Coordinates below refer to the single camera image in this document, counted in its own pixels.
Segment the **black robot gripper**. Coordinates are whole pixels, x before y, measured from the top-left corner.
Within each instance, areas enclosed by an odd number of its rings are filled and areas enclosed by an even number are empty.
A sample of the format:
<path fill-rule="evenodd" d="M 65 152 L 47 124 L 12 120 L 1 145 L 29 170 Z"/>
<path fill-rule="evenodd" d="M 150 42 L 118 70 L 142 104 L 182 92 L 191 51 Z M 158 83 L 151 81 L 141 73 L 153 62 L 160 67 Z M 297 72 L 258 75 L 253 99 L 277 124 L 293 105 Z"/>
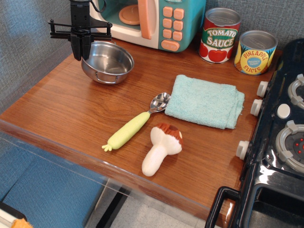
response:
<path fill-rule="evenodd" d="M 101 13 L 106 8 L 106 2 L 104 1 L 102 8 L 98 9 L 91 0 L 71 0 L 69 17 L 48 21 L 50 37 L 70 40 L 74 58 L 78 61 L 81 60 L 81 56 L 84 60 L 89 58 L 91 43 L 94 40 L 112 39 L 112 23 L 91 17 L 91 7 L 97 13 Z"/>

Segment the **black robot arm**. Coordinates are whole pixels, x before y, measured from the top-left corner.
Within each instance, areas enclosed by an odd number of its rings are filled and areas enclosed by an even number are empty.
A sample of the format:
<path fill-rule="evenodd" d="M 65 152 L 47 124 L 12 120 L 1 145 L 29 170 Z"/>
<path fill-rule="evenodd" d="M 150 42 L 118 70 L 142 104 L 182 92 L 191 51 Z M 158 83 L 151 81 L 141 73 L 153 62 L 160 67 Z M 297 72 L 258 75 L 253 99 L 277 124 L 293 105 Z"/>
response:
<path fill-rule="evenodd" d="M 90 7 L 98 13 L 106 8 L 106 1 L 102 9 L 98 9 L 91 0 L 71 0 L 71 16 L 61 19 L 50 19 L 50 37 L 67 39 L 78 61 L 87 60 L 90 55 L 91 44 L 96 40 L 111 40 L 112 23 L 100 21 L 90 16 Z"/>

